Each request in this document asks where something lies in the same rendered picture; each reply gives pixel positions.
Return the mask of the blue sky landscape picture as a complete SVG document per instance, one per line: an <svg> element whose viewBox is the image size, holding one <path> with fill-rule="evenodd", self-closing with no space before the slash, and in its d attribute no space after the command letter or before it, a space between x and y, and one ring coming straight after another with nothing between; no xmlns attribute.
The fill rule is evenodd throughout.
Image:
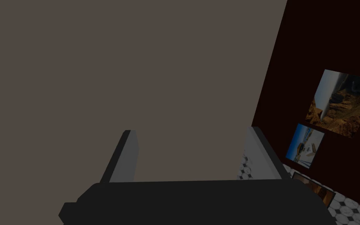
<svg viewBox="0 0 360 225"><path fill-rule="evenodd" d="M324 132L297 124L285 158L310 169L324 138Z"/></svg>

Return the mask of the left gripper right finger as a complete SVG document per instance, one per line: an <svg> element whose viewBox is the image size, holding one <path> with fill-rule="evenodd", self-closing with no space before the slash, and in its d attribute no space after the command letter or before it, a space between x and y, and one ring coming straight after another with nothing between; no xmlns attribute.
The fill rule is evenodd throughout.
<svg viewBox="0 0 360 225"><path fill-rule="evenodd" d="M242 179L290 179L283 163L258 127L248 127L242 156Z"/></svg>

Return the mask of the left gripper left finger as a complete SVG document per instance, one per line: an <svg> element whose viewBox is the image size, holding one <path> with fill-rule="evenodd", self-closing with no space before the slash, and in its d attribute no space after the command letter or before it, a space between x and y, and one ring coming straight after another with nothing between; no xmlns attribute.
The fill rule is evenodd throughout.
<svg viewBox="0 0 360 225"><path fill-rule="evenodd" d="M135 130L125 130L121 134L100 182L133 182L138 156L137 133Z"/></svg>

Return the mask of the brown canyon landscape picture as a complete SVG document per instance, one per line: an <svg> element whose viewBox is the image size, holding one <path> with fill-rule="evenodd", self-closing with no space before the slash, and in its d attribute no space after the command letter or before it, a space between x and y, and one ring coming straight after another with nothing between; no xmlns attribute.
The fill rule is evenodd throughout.
<svg viewBox="0 0 360 225"><path fill-rule="evenodd" d="M324 70L305 121L353 138L360 127L360 76Z"/></svg>

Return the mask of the dark orange framed picture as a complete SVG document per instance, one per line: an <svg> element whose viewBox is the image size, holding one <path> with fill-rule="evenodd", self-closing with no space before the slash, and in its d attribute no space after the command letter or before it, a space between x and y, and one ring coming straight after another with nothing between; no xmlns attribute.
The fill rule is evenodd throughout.
<svg viewBox="0 0 360 225"><path fill-rule="evenodd" d="M322 199L323 203L327 208L330 207L330 204L336 195L335 191L320 184L315 180L308 178L307 176L301 173L298 173L297 171L295 171L291 175L291 178L303 182L308 188L310 188L315 194L317 194Z"/></svg>

